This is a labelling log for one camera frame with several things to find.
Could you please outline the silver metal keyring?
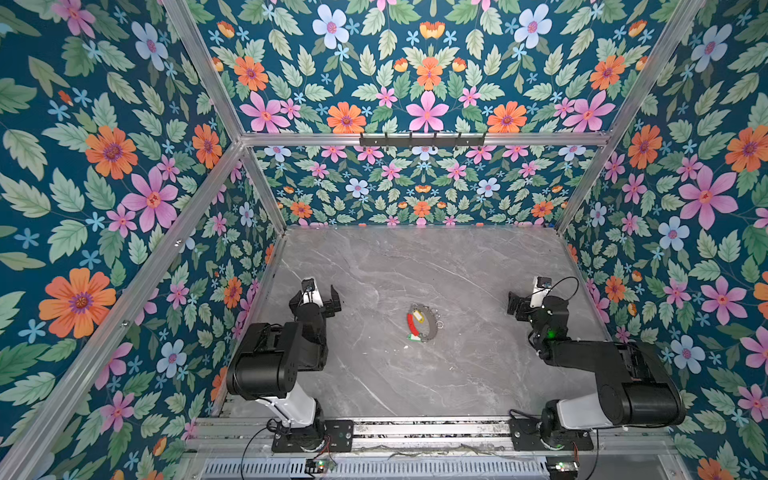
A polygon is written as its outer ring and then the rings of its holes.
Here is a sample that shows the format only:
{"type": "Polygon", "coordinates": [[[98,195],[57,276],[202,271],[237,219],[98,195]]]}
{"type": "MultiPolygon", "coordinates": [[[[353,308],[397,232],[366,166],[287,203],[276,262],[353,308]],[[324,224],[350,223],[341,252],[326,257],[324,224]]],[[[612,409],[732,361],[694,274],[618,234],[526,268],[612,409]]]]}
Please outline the silver metal keyring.
{"type": "Polygon", "coordinates": [[[427,305],[424,305],[421,303],[413,303],[410,306],[408,312],[406,313],[406,323],[407,323],[407,314],[414,310],[420,311],[425,318],[425,321],[423,323],[418,323],[418,328],[422,333],[421,343],[430,342],[434,340],[438,334],[438,331],[442,327],[442,323],[441,323],[441,320],[439,319],[439,315],[427,305]]]}

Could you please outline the red key tag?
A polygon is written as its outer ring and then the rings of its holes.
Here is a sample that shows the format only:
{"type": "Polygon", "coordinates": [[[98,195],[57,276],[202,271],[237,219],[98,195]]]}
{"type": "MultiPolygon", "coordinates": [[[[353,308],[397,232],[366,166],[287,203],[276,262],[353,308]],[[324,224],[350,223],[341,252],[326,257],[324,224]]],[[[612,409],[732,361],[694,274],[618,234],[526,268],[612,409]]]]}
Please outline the red key tag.
{"type": "Polygon", "coordinates": [[[412,315],[412,312],[413,311],[411,311],[411,312],[409,312],[407,314],[407,324],[408,324],[408,328],[409,328],[409,331],[410,331],[410,335],[412,334],[412,335],[415,335],[415,336],[422,337],[422,333],[421,333],[421,331],[418,328],[418,323],[419,322],[417,322],[414,319],[414,317],[412,315]]]}

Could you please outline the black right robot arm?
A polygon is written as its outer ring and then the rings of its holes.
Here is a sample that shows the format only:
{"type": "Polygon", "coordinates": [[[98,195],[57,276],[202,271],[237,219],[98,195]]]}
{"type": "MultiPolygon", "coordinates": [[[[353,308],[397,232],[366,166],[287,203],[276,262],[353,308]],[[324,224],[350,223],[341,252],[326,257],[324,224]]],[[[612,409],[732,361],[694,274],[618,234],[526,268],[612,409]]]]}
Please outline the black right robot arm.
{"type": "Polygon", "coordinates": [[[568,305],[544,291],[528,297],[508,294],[507,313],[530,325],[529,345],[545,364],[594,375],[593,393],[546,404],[540,435],[681,424],[687,410],[653,350],[637,343],[571,338],[568,305]]]}

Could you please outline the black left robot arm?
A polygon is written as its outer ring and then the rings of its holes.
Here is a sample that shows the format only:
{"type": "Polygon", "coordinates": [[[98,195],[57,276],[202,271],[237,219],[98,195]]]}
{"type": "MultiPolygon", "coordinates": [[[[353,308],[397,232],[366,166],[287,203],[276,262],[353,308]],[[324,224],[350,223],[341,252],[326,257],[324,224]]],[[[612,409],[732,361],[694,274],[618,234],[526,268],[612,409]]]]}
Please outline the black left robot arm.
{"type": "Polygon", "coordinates": [[[301,372],[319,372],[327,363],[327,320],[342,310],[338,291],[320,294],[313,278],[302,281],[290,299],[293,319],[250,325],[227,370],[227,391],[269,408],[290,429],[319,429],[322,407],[298,383],[301,372]]]}

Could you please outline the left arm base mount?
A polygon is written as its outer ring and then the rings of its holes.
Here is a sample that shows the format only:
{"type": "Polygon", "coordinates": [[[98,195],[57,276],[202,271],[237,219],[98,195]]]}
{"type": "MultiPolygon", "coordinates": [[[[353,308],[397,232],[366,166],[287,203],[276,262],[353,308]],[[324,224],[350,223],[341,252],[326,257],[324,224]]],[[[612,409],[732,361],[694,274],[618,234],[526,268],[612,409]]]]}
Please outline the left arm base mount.
{"type": "Polygon", "coordinates": [[[300,428],[280,426],[273,437],[273,453],[348,453],[352,450],[352,420],[321,420],[300,428]]]}

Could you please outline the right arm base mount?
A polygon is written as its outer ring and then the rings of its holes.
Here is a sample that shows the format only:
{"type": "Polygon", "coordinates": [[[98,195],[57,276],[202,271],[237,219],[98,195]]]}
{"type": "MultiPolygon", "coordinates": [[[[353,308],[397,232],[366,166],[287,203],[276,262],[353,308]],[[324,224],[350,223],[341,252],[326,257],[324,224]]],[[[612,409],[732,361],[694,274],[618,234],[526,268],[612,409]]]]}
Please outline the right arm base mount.
{"type": "Polygon", "coordinates": [[[564,428],[556,414],[544,410],[544,417],[520,410],[509,411],[510,438],[516,451],[573,450],[593,451],[594,442],[588,430],[564,428]]]}

